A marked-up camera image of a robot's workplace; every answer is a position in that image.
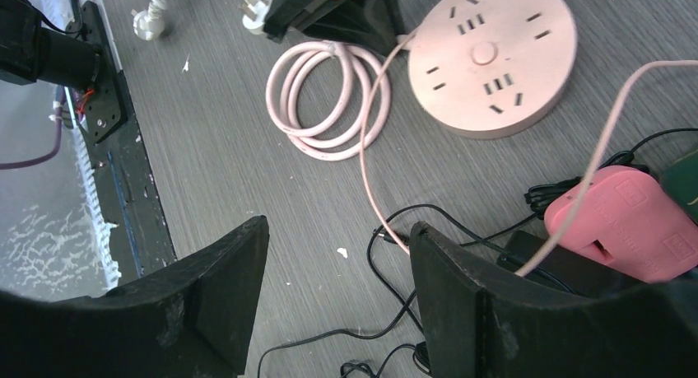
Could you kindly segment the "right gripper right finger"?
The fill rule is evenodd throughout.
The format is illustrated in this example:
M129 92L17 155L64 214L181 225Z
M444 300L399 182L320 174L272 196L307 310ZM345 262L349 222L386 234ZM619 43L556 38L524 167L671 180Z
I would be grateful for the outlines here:
M694 377L697 284L592 299L521 278L426 222L410 259L435 377Z

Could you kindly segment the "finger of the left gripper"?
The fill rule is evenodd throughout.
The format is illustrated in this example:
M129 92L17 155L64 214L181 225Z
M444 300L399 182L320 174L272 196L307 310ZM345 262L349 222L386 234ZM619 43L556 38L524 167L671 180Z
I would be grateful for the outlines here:
M280 42L290 29L383 56L406 34L398 0L272 0L263 33Z

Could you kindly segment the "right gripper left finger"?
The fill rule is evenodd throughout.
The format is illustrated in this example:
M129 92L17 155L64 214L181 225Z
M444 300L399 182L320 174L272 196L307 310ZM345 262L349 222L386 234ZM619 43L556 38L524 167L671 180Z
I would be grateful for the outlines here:
M1 295L4 377L238 377L268 256L264 216L100 297Z

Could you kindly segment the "pink round socket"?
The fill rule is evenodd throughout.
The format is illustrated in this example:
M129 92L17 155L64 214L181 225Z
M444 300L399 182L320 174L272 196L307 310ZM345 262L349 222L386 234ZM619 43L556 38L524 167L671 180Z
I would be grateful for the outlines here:
M409 44L423 110L467 138L533 126L562 97L578 35L565 0L441 0Z

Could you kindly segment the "pink plug adapter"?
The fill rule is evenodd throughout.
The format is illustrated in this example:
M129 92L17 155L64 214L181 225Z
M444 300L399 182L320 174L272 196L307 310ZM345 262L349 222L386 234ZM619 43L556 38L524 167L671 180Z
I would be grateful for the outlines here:
M598 170L560 247L643 282L666 282L697 266L697 226L641 170Z

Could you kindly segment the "black power adapter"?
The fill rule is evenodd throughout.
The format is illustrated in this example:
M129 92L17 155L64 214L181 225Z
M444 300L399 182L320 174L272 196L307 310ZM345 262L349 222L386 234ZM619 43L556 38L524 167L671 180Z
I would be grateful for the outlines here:
M544 239L525 231L515 231L506 243L505 250L525 262L544 242ZM500 255L496 264L510 272L519 268L514 261L504 255ZM562 285L566 285L574 293L590 298L610 296L644 284L638 279L596 263L591 259L586 259L562 247L556 247L538 268L551 274L561 284L545 278L537 272L530 273L526 278L562 291L566 290Z

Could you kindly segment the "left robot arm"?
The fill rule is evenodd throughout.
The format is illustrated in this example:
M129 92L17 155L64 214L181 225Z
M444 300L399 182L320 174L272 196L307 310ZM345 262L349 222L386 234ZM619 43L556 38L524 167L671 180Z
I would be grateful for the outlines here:
M404 32L398 0L243 0L242 9L247 30L276 42L295 29L385 55ZM86 31L83 21L58 28L29 0L1 0L1 79L19 86L94 86L104 53L77 39Z

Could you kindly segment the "dark green cube socket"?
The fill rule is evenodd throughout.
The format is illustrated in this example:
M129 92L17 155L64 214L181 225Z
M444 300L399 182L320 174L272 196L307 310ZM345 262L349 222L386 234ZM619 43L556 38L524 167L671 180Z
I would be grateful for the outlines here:
M659 176L663 192L697 224L697 150L679 158Z

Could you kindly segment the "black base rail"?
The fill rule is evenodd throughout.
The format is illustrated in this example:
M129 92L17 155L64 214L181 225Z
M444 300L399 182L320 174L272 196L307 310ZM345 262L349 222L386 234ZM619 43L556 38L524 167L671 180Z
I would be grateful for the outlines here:
M109 287L154 273L176 261L144 138L107 22L92 1L80 7L78 39L97 48L98 77L80 106L81 135L94 181L101 249Z

